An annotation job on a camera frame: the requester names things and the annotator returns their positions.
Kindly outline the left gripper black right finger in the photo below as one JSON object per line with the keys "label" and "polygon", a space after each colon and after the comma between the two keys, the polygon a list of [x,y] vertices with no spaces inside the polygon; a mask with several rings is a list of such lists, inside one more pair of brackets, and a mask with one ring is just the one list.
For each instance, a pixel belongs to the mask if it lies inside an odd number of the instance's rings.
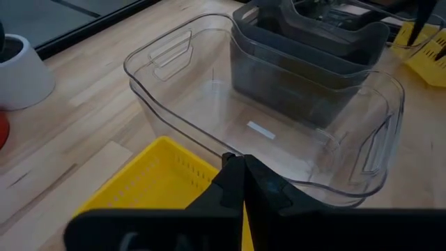
{"label": "left gripper black right finger", "polygon": [[329,206],[299,190],[278,173],[253,155],[244,156],[247,171],[252,177],[245,191],[259,192],[263,201],[274,211],[311,211],[327,209]]}

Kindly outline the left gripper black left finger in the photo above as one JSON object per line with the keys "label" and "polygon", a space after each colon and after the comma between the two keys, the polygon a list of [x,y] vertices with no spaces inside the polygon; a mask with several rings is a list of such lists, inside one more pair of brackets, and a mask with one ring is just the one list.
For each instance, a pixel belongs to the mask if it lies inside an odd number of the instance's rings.
{"label": "left gripper black left finger", "polygon": [[222,169],[187,209],[242,210],[245,160],[234,153],[222,155]]}

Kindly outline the yellow perforated plastic basket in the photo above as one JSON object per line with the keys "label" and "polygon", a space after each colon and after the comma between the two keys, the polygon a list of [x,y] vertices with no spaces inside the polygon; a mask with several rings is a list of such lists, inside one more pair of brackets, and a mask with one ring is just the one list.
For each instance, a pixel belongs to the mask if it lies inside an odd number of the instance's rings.
{"label": "yellow perforated plastic basket", "polygon": [[431,40],[413,56],[408,58],[407,49],[392,47],[392,50],[400,58],[406,58],[405,64],[415,71],[427,84],[446,88],[446,55],[435,60],[437,53],[446,46],[446,28],[439,31],[440,27],[433,24],[425,24],[415,44],[433,36]]}
{"label": "yellow perforated plastic basket", "polygon": [[157,138],[78,210],[66,251],[254,251],[244,205],[187,209],[220,170]]}

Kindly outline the grey plastic storage bin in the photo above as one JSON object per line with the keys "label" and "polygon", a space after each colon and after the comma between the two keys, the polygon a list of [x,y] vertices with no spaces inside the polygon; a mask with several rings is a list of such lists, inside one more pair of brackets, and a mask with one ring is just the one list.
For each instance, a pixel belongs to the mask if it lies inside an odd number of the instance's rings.
{"label": "grey plastic storage bin", "polygon": [[374,65],[362,65],[260,27],[255,0],[233,12],[234,87],[292,119],[325,128],[358,92]]}
{"label": "grey plastic storage bin", "polygon": [[362,65],[374,65],[390,34],[383,23],[345,29],[348,22],[329,13],[336,0],[255,0],[260,27]]}

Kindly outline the white plant pot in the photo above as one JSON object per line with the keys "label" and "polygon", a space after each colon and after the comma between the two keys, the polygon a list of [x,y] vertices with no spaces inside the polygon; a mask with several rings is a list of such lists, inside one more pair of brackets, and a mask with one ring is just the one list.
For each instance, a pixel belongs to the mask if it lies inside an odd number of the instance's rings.
{"label": "white plant pot", "polygon": [[0,55],[0,110],[31,107],[46,99],[55,85],[53,74],[30,42],[7,33]]}

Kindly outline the red desk lamp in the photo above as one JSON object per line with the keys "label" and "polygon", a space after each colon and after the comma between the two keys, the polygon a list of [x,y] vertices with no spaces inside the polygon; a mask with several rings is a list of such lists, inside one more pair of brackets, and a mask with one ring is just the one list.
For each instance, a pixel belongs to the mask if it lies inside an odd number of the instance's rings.
{"label": "red desk lamp", "polygon": [[10,124],[6,113],[0,111],[0,150],[5,145],[10,132]]}

